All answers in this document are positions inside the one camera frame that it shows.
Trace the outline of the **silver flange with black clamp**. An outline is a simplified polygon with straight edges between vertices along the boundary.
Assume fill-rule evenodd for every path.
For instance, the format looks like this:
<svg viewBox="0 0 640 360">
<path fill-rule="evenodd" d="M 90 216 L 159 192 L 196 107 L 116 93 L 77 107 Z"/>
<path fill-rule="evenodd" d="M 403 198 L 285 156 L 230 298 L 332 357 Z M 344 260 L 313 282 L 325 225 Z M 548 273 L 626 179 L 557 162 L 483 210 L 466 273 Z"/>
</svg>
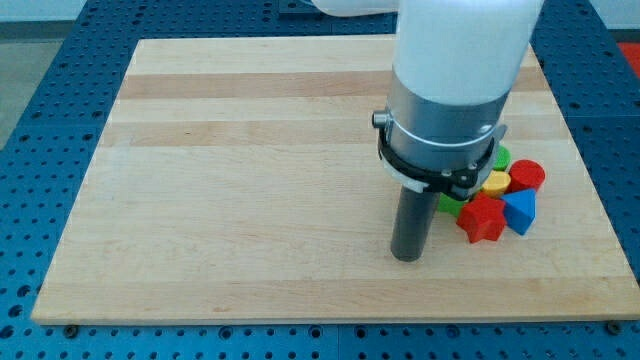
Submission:
<svg viewBox="0 0 640 360">
<path fill-rule="evenodd" d="M 507 96 L 442 104 L 415 94 L 393 75 L 385 108 L 372 115 L 383 167 L 416 193 L 470 198 L 493 169 L 506 133 L 499 118 Z"/>
</svg>

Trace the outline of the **dark grey cylindrical probe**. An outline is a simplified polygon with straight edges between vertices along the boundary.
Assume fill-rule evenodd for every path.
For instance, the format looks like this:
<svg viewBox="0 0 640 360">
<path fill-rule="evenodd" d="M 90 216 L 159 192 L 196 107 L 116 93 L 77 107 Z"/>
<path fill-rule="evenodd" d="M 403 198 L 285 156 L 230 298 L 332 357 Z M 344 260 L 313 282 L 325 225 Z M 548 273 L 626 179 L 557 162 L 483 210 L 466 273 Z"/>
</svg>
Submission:
<svg viewBox="0 0 640 360">
<path fill-rule="evenodd" d="M 396 259 L 413 262 L 422 256 L 439 198 L 439 192 L 401 189 L 390 245 Z"/>
</svg>

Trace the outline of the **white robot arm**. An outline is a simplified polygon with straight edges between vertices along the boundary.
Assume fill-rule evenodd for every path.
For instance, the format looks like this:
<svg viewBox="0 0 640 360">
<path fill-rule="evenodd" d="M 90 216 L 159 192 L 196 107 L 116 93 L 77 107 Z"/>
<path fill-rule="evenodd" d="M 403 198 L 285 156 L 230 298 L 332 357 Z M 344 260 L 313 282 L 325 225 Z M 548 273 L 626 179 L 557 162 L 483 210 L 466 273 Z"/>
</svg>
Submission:
<svg viewBox="0 0 640 360">
<path fill-rule="evenodd" d="M 441 195 L 467 200 L 497 159 L 499 119 L 542 0 L 312 0 L 334 17 L 396 13 L 391 86 L 373 113 L 383 167 L 402 185 L 390 245 L 423 253 Z"/>
</svg>

